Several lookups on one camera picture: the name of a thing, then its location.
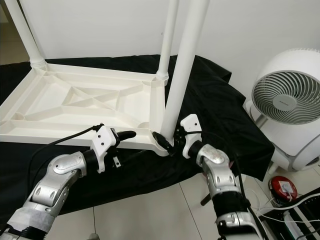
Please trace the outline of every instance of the red device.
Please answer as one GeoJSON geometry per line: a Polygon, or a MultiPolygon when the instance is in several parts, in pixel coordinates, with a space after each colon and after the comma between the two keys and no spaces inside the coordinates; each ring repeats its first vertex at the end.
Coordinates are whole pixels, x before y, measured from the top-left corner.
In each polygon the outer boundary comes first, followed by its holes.
{"type": "Polygon", "coordinates": [[[269,181],[269,189],[273,196],[280,202],[290,202],[298,196],[298,191],[294,183],[284,176],[273,177],[269,181]]]}

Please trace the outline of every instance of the black cloth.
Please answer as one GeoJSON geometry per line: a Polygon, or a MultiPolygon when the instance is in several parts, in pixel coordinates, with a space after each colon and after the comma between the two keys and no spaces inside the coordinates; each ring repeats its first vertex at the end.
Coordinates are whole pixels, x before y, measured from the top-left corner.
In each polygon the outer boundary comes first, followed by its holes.
{"type": "MultiPolygon", "coordinates": [[[[47,62],[154,74],[158,69],[159,59],[159,55],[143,55],[52,59],[47,62]]],[[[166,99],[176,60],[177,56],[170,58],[166,99]]],[[[29,62],[0,66],[0,103],[30,69],[29,62]]],[[[197,114],[202,129],[220,135],[228,145],[219,138],[204,134],[203,142],[225,151],[231,160],[233,148],[242,172],[263,180],[274,147],[243,109],[245,97],[228,84],[230,76],[229,71],[196,56],[179,119],[192,113],[197,114]]],[[[40,146],[42,145],[0,142],[0,224],[5,223],[12,213],[22,206],[26,194],[27,162],[40,146]]],[[[83,146],[52,146],[34,159],[31,177],[34,177],[35,169],[43,161],[87,149],[83,146]]],[[[61,214],[166,188],[202,171],[194,159],[185,159],[181,154],[160,157],[152,151],[138,152],[140,151],[119,149],[119,159],[123,164],[121,169],[106,168],[105,173],[94,173],[80,178],[71,188],[61,214]]],[[[46,168],[43,168],[37,180],[40,180],[45,172],[46,168]]]]}

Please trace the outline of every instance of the black cable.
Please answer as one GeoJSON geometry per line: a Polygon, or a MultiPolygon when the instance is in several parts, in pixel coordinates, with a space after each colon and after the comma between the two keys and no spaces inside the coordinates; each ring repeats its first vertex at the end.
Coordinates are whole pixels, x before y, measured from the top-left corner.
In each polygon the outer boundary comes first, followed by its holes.
{"type": "Polygon", "coordinates": [[[296,240],[299,240],[299,239],[302,239],[303,237],[308,237],[312,234],[315,234],[316,232],[320,231],[320,227],[318,227],[316,230],[312,231],[312,232],[309,232],[307,234],[304,234],[304,235],[301,235],[301,236],[298,236],[296,240]]]}
{"type": "Polygon", "coordinates": [[[229,143],[223,137],[219,136],[218,134],[215,134],[214,132],[209,132],[209,131],[188,131],[185,134],[186,135],[189,135],[189,134],[208,134],[208,135],[213,135],[213,136],[219,138],[220,140],[222,140],[226,144],[226,146],[231,150],[232,155],[233,155],[233,159],[234,159],[234,162],[235,162],[236,170],[238,172],[242,199],[246,203],[246,205],[247,205],[246,207],[248,208],[249,212],[252,214],[252,216],[253,216],[253,218],[255,220],[255,223],[256,223],[259,231],[261,232],[262,236],[264,237],[265,240],[269,240],[269,238],[267,236],[267,233],[266,233],[264,227],[262,226],[262,223],[259,221],[259,219],[256,216],[255,212],[252,210],[250,202],[246,197],[244,183],[242,182],[241,169],[240,169],[240,165],[239,165],[239,162],[238,162],[238,157],[236,155],[236,152],[235,152],[234,148],[231,147],[229,145],[229,143]]]}
{"type": "Polygon", "coordinates": [[[101,126],[103,126],[102,123],[101,123],[100,125],[94,125],[94,126],[92,126],[92,127],[89,127],[88,129],[84,130],[84,131],[78,132],[78,133],[73,134],[73,135],[71,135],[71,136],[67,136],[67,137],[61,138],[61,139],[59,139],[59,140],[57,140],[57,141],[51,142],[51,143],[49,143],[49,144],[47,144],[47,145],[44,145],[44,146],[38,148],[38,149],[32,154],[31,159],[30,159],[30,161],[29,161],[29,163],[28,163],[27,175],[26,175],[26,198],[28,198],[29,194],[31,193],[30,187],[33,187],[33,184],[34,184],[34,181],[35,181],[35,179],[36,179],[36,177],[37,177],[37,174],[39,173],[40,169],[41,169],[41,168],[46,164],[46,162],[48,161],[48,160],[47,160],[47,161],[43,162],[43,163],[41,164],[41,166],[37,169],[37,172],[36,172],[36,174],[35,174],[34,180],[32,181],[32,186],[30,186],[31,166],[32,166],[32,162],[33,162],[35,156],[36,156],[38,153],[40,153],[41,151],[43,151],[44,149],[46,149],[46,148],[48,148],[48,147],[50,147],[50,146],[53,146],[53,145],[62,143],[62,142],[64,142],[64,141],[67,141],[67,140],[70,140],[70,139],[73,139],[73,138],[76,138],[76,137],[78,137],[78,136],[80,136],[80,135],[83,135],[83,134],[85,134],[85,133],[87,133],[87,132],[90,132],[91,130],[98,131],[98,130],[101,128],[101,126]]]}

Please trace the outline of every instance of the tile floor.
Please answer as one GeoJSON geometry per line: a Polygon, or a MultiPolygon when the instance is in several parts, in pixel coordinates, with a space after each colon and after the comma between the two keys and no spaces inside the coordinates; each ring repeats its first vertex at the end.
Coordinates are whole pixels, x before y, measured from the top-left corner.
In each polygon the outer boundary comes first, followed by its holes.
{"type": "MultiPolygon", "coordinates": [[[[28,61],[28,54],[19,34],[11,23],[0,25],[0,65],[28,61]]],[[[290,173],[278,169],[274,175],[291,179],[300,194],[317,187],[320,166],[290,173]]],[[[247,176],[246,195],[253,207],[263,206],[269,199],[268,181],[247,176]]],[[[201,206],[208,194],[201,174],[173,186],[149,194],[133,196],[115,202],[58,216],[46,240],[85,240],[97,233],[101,240],[212,240],[219,237],[212,203],[201,206]]]]}

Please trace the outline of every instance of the metal bracket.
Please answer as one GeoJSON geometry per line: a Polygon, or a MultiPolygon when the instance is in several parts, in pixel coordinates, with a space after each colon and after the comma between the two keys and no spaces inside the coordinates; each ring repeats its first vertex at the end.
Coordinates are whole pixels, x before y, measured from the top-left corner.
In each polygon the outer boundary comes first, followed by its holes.
{"type": "Polygon", "coordinates": [[[86,174],[86,164],[81,152],[55,157],[48,165],[46,174],[32,192],[30,201],[53,207],[66,186],[71,186],[86,174]]]}
{"type": "Polygon", "coordinates": [[[68,195],[69,195],[69,189],[70,186],[65,186],[63,188],[63,190],[61,191],[61,194],[59,195],[57,201],[55,202],[55,204],[53,206],[46,206],[43,205],[41,203],[37,203],[34,201],[30,201],[30,197],[27,199],[27,201],[25,201],[23,207],[24,208],[29,208],[29,209],[35,209],[38,210],[40,212],[46,212],[49,215],[53,216],[53,217],[57,217],[60,213],[60,210],[62,208],[62,206],[64,205],[68,195]]]}
{"type": "Polygon", "coordinates": [[[263,240],[259,228],[256,225],[256,221],[250,212],[231,212],[219,216],[216,219],[217,227],[222,226],[225,223],[227,228],[238,228],[249,226],[254,229],[259,239],[263,240]]]}
{"type": "Polygon", "coordinates": [[[96,159],[98,161],[99,169],[98,173],[102,173],[105,171],[105,156],[107,155],[107,150],[116,145],[117,140],[114,136],[114,133],[110,128],[106,126],[100,127],[97,131],[96,135],[92,139],[91,147],[96,155],[96,159]]]}
{"type": "MultiPolygon", "coordinates": [[[[180,125],[184,128],[185,132],[202,131],[196,114],[190,114],[189,116],[181,120],[180,125]]],[[[196,141],[202,141],[201,133],[185,135],[185,146],[183,148],[182,155],[186,159],[190,158],[190,156],[188,155],[189,149],[196,141]]]]}
{"type": "Polygon", "coordinates": [[[114,165],[115,165],[116,168],[121,167],[121,163],[120,163],[120,161],[119,161],[117,156],[113,157],[113,161],[114,161],[114,165]]]}
{"type": "Polygon", "coordinates": [[[206,144],[200,149],[196,163],[206,173],[211,198],[226,191],[241,192],[229,168],[229,158],[223,151],[206,144]]]}

